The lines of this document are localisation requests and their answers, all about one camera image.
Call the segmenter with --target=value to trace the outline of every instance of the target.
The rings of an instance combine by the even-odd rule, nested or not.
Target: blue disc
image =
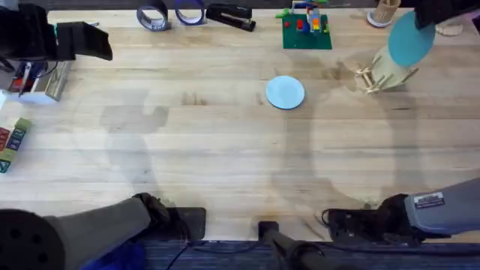
[[[303,85],[291,76],[278,76],[267,83],[265,90],[268,102],[284,110],[297,107],[305,98]]]
[[[395,23],[388,38],[390,56],[402,67],[412,66],[422,60],[434,45],[435,25],[418,30],[415,12],[405,13]]]

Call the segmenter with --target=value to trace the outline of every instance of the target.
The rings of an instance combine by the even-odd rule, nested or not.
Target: black cable
[[[180,252],[178,252],[173,259],[170,261],[169,265],[165,268],[165,270],[170,270],[173,266],[173,264],[176,262],[176,260],[190,247],[190,244],[186,244]]]
[[[42,74],[42,75],[40,75],[40,76],[37,76],[37,79],[38,79],[38,78],[41,78],[41,77],[45,77],[45,76],[51,74],[58,66],[59,66],[59,62],[57,61],[57,62],[55,63],[55,66],[53,66],[52,69],[51,69],[49,72],[47,72],[47,73],[45,73],[45,74]]]
[[[207,248],[198,248],[194,247],[194,251],[199,251],[199,252],[204,252],[204,253],[210,253],[210,254],[223,254],[223,255],[232,255],[232,254],[241,254],[241,253],[247,253],[250,252],[256,248],[258,248],[261,245],[260,241],[255,242],[252,244],[250,247],[246,247],[243,249],[238,249],[238,250],[232,250],[232,251],[220,251],[220,250],[212,250],[212,249],[207,249]]]

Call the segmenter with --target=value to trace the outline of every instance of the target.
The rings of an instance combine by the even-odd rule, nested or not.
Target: gray robot arm
[[[376,210],[326,209],[334,242],[419,245],[480,230],[480,178],[428,193],[397,194]]]
[[[410,225],[423,232],[451,236],[480,230],[480,178],[409,195],[404,203]]]

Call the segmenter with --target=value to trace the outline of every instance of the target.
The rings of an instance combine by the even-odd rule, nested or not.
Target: blue tape roll
[[[199,17],[187,17],[180,11],[180,6],[184,2],[191,2],[197,5],[200,9],[201,15]],[[202,0],[175,0],[175,15],[178,20],[186,26],[198,26],[203,24],[205,18],[205,4]]]
[[[162,18],[150,18],[143,12],[147,10],[157,11]],[[161,32],[170,28],[168,23],[168,9],[162,0],[149,0],[148,4],[139,7],[136,10],[136,19],[143,27],[152,32]]]

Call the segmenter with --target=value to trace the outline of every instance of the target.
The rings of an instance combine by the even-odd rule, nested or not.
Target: wooden table
[[[253,33],[185,27],[173,12],[164,33],[132,10],[52,12],[51,22],[100,22],[114,60],[79,57],[57,105],[4,105],[1,123],[22,116],[34,127],[0,178],[0,207],[65,215],[146,191],[205,207],[207,239],[255,239],[257,221],[276,220],[295,239],[328,240],[314,217],[323,209],[480,176],[473,25],[437,37],[407,86],[365,95],[349,66],[385,46],[391,26],[370,27],[367,10],[325,10],[334,49],[285,50],[278,12],[255,10]],[[298,109],[266,100],[278,75],[306,88]]]

